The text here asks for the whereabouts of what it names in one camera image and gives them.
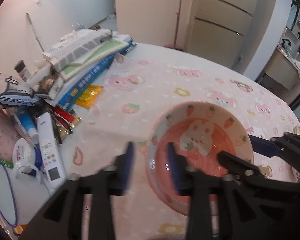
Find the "pink strawberry bunny bowl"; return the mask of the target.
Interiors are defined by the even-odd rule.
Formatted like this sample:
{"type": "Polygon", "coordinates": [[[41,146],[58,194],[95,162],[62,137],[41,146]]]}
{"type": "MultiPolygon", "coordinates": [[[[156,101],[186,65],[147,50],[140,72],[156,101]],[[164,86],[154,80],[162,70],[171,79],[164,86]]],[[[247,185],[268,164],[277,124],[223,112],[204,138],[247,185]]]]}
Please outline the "pink strawberry bunny bowl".
{"type": "Polygon", "coordinates": [[[229,152],[249,163],[253,148],[244,126],[225,108],[210,102],[189,101],[174,105],[154,125],[146,151],[148,182],[157,197],[177,213],[187,215],[189,197],[177,195],[167,160],[167,145],[188,163],[208,175],[226,173],[217,153],[229,152]]]}

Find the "white cartoon animal plate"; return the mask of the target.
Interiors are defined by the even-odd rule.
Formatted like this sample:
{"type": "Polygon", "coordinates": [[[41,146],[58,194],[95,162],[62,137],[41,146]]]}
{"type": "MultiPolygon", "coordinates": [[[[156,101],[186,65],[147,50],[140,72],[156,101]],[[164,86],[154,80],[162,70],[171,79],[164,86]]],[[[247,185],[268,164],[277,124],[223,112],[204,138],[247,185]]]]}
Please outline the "white cartoon animal plate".
{"type": "MultiPolygon", "coordinates": [[[[297,134],[297,135],[300,135],[300,125],[296,125],[293,128],[293,133],[297,134]]],[[[295,179],[299,180],[300,179],[300,172],[298,172],[295,168],[292,168],[292,172],[293,172],[293,175],[294,175],[295,179]]]]}

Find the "white air conditioner remote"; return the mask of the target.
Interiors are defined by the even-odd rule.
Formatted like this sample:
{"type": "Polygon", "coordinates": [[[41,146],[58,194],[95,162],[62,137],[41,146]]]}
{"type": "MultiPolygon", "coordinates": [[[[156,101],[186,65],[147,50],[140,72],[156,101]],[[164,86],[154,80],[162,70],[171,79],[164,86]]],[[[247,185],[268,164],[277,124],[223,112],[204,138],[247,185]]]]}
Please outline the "white air conditioner remote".
{"type": "Polygon", "coordinates": [[[51,187],[56,189],[65,181],[66,174],[61,156],[58,152],[58,146],[53,132],[52,118],[49,112],[43,113],[38,117],[37,129],[39,134],[39,147],[47,179],[51,187]]]}

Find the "round blue rim mirror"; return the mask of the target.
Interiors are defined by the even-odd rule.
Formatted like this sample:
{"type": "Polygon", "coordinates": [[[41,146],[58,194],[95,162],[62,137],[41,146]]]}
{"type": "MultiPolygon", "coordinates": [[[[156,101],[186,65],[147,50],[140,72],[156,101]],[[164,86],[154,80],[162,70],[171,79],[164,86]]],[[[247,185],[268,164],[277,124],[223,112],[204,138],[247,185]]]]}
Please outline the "round blue rim mirror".
{"type": "Polygon", "coordinates": [[[7,168],[0,162],[0,213],[3,219],[12,227],[18,222],[17,208],[10,176],[7,168]]]}

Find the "white cream jar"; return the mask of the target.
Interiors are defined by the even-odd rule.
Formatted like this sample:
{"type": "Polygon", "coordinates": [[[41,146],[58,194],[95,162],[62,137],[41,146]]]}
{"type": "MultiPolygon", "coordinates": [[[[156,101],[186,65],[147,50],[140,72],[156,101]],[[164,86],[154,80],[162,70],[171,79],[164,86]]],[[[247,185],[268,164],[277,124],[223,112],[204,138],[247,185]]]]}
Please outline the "white cream jar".
{"type": "Polygon", "coordinates": [[[19,139],[13,148],[12,163],[15,165],[18,161],[25,161],[32,165],[36,164],[36,152],[34,146],[27,140],[19,139]]]}

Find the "beige bathroom vanity cabinet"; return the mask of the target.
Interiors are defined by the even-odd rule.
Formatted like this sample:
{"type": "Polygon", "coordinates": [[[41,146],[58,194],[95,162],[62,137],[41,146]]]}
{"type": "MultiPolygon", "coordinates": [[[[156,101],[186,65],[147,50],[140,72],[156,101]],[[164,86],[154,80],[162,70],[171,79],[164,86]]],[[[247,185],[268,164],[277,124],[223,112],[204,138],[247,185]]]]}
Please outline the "beige bathroom vanity cabinet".
{"type": "Polygon", "coordinates": [[[300,79],[297,70],[286,59],[284,53],[281,47],[276,47],[263,72],[285,89],[291,90],[300,79]]]}

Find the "pink towel on vanity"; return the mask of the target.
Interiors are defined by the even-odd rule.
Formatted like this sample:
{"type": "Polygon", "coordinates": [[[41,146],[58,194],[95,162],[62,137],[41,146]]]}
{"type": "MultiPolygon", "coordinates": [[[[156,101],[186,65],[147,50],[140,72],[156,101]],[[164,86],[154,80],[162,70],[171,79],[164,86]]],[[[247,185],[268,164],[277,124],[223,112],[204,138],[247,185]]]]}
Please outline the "pink towel on vanity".
{"type": "Polygon", "coordinates": [[[292,58],[289,54],[284,53],[284,56],[286,57],[286,59],[294,66],[294,68],[297,70],[298,72],[298,76],[300,79],[300,62],[294,58],[292,58]]]}

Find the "red snack packet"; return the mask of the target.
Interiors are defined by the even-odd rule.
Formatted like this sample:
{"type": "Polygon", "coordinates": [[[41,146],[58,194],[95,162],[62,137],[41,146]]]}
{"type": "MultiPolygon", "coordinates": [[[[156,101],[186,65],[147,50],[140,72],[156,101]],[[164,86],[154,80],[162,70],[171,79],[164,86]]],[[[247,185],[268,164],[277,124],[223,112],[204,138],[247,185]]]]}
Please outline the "red snack packet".
{"type": "Polygon", "coordinates": [[[76,113],[75,114],[69,113],[61,109],[60,107],[53,107],[53,111],[55,115],[62,118],[71,129],[76,128],[79,125],[79,123],[82,121],[82,119],[76,113]]]}

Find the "blue white tube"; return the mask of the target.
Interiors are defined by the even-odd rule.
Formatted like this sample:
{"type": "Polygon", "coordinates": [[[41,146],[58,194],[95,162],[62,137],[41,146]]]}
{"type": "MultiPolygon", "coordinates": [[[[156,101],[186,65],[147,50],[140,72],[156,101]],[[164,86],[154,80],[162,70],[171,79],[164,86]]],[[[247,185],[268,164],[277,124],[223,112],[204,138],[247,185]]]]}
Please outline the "blue white tube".
{"type": "Polygon", "coordinates": [[[18,108],[17,116],[31,138],[34,145],[39,144],[39,134],[37,128],[31,118],[29,111],[26,108],[18,108]]]}

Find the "pink cartoon tablecloth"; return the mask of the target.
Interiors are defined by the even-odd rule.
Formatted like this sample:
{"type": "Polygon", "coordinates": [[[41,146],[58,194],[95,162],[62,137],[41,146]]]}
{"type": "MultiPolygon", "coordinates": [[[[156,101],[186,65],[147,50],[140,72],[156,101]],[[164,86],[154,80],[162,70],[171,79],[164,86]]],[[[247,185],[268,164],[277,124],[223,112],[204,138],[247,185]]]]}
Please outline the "pink cartoon tablecloth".
{"type": "Polygon", "coordinates": [[[181,66],[119,57],[85,119],[71,171],[93,174],[133,141],[128,193],[113,199],[116,237],[178,239],[185,234],[189,198],[173,189],[167,143],[209,175],[226,173],[217,162],[217,153],[226,150],[257,165],[267,178],[293,182],[288,164],[249,145],[249,135],[269,139],[285,132],[300,134],[289,106],[228,68],[209,61],[181,66]]]}

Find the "blue textbook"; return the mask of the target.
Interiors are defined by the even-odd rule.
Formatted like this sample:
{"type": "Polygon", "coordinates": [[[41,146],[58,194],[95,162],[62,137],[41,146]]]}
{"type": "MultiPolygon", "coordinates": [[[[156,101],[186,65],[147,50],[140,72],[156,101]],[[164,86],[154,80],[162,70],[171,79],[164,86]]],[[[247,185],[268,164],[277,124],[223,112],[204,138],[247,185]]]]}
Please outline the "blue textbook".
{"type": "Polygon", "coordinates": [[[82,74],[76,75],[74,81],[67,81],[53,100],[46,99],[45,101],[53,107],[59,106],[69,111],[87,87],[111,65],[115,56],[116,53],[113,53],[93,63],[82,74]]]}

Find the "yellow orange snack packet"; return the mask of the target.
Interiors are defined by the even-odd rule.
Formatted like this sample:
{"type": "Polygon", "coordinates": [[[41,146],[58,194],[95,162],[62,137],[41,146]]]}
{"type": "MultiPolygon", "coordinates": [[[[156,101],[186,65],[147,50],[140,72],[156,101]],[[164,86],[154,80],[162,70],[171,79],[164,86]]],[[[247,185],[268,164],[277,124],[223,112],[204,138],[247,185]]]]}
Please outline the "yellow orange snack packet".
{"type": "Polygon", "coordinates": [[[76,100],[75,104],[90,108],[98,95],[102,92],[103,87],[102,86],[96,86],[96,85],[89,85],[87,89],[79,96],[79,98],[76,100]]]}

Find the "bathroom mirror cabinet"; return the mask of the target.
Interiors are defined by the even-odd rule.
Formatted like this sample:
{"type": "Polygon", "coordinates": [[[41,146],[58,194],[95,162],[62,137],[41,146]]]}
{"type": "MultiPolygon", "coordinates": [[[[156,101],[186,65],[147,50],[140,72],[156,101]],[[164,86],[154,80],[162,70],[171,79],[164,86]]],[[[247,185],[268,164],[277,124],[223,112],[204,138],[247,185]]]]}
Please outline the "bathroom mirror cabinet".
{"type": "Polygon", "coordinates": [[[292,0],[290,13],[286,23],[286,38],[290,40],[291,47],[300,45],[300,5],[296,0],[292,0]]]}

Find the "red broom with dustpan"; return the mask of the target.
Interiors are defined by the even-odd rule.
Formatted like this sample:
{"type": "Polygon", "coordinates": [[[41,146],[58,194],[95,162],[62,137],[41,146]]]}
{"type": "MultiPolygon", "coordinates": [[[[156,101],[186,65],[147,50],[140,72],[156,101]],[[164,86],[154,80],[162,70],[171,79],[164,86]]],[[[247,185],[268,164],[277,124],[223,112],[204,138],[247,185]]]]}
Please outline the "red broom with dustpan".
{"type": "Polygon", "coordinates": [[[170,48],[170,49],[178,50],[178,51],[183,51],[183,48],[181,46],[177,45],[180,14],[181,14],[181,5],[182,5],[182,0],[179,0],[178,11],[175,13],[177,18],[176,18],[176,24],[175,24],[175,30],[174,30],[173,43],[164,45],[165,48],[170,48]]]}

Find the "blue white pencil pouch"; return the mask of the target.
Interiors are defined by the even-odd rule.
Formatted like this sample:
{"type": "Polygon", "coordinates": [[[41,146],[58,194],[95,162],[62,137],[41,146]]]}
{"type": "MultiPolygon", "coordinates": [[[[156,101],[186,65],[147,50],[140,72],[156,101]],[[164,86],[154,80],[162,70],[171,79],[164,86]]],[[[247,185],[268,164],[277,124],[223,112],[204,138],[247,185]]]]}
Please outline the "blue white pencil pouch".
{"type": "Polygon", "coordinates": [[[39,101],[28,83],[0,72],[0,109],[31,107],[39,101]]]}

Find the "beige three-door refrigerator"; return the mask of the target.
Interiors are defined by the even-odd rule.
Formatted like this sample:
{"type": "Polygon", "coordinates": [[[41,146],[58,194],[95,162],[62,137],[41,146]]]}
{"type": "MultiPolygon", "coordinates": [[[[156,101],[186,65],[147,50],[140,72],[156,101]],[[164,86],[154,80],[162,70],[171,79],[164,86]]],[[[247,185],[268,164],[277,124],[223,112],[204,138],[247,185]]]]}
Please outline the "beige three-door refrigerator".
{"type": "Polygon", "coordinates": [[[257,0],[193,0],[187,53],[231,68],[245,40],[257,0]]]}

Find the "small black cap bottle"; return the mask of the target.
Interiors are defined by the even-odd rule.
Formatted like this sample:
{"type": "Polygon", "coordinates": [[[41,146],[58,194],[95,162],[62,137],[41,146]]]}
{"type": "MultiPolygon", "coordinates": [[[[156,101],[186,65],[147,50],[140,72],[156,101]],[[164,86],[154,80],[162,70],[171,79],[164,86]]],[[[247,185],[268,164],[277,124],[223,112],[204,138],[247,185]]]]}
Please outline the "small black cap bottle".
{"type": "Polygon", "coordinates": [[[14,70],[18,73],[18,75],[21,77],[21,79],[25,82],[27,82],[31,78],[31,74],[23,60],[20,60],[15,65],[14,70]]]}

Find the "green white notebook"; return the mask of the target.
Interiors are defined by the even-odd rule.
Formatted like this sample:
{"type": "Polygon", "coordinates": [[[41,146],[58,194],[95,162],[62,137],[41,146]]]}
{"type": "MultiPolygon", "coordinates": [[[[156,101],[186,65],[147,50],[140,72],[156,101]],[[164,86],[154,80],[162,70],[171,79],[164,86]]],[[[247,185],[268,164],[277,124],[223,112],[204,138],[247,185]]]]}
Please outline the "green white notebook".
{"type": "Polygon", "coordinates": [[[68,80],[86,66],[100,61],[106,56],[109,56],[112,53],[116,53],[120,49],[123,49],[128,45],[129,43],[126,41],[119,40],[117,38],[112,38],[111,40],[103,42],[101,45],[98,45],[96,48],[88,51],[79,58],[70,62],[67,66],[65,66],[62,69],[60,74],[64,80],[68,80]]]}

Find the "grey white striped book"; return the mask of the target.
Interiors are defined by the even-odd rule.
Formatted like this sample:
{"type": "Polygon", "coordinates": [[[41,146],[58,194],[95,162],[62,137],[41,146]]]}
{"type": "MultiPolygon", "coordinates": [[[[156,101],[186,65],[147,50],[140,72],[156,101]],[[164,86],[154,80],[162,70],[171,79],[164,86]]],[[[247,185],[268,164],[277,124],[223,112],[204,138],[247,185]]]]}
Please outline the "grey white striped book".
{"type": "Polygon", "coordinates": [[[71,32],[65,40],[42,52],[42,56],[60,72],[66,65],[109,39],[109,29],[81,29],[71,32]]]}

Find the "leaning metal mop pole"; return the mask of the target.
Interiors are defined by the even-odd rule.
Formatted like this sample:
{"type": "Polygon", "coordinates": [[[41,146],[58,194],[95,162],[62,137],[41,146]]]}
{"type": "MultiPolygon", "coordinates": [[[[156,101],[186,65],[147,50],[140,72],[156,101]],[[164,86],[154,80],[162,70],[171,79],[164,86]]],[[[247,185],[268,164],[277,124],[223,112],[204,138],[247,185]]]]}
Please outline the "leaning metal mop pole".
{"type": "Polygon", "coordinates": [[[30,17],[30,15],[29,15],[28,12],[26,13],[26,18],[27,18],[27,21],[28,21],[28,23],[29,23],[31,29],[32,29],[32,32],[33,32],[33,34],[34,34],[35,40],[36,40],[37,43],[39,44],[39,46],[40,46],[42,52],[44,52],[44,48],[43,48],[43,46],[42,46],[42,44],[41,44],[40,38],[39,38],[39,36],[38,36],[38,34],[37,34],[37,32],[36,32],[36,29],[35,29],[35,27],[34,27],[34,25],[33,25],[33,22],[32,22],[32,20],[31,20],[31,17],[30,17]]]}

